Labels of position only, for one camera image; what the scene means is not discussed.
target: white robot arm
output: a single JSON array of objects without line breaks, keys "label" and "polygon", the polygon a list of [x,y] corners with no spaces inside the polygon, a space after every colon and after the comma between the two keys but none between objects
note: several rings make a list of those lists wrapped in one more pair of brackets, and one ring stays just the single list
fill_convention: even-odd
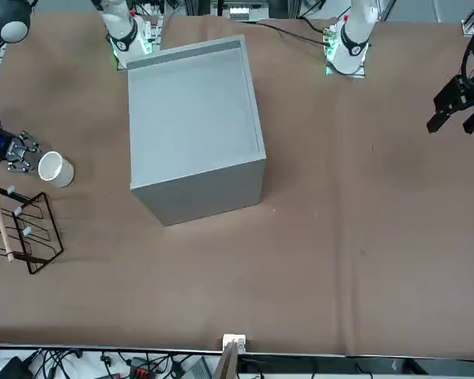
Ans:
[{"label": "white robot arm", "polygon": [[[126,67],[132,58],[148,53],[145,46],[145,21],[142,17],[130,16],[126,0],[91,0],[100,12],[111,36],[111,42],[119,62]],[[30,29],[32,4],[28,0],[0,0],[0,41],[17,43],[22,41]]]},{"label": "white robot arm", "polygon": [[349,75],[358,70],[377,20],[376,0],[351,1],[348,20],[337,22],[337,40],[327,56],[337,71]]}]

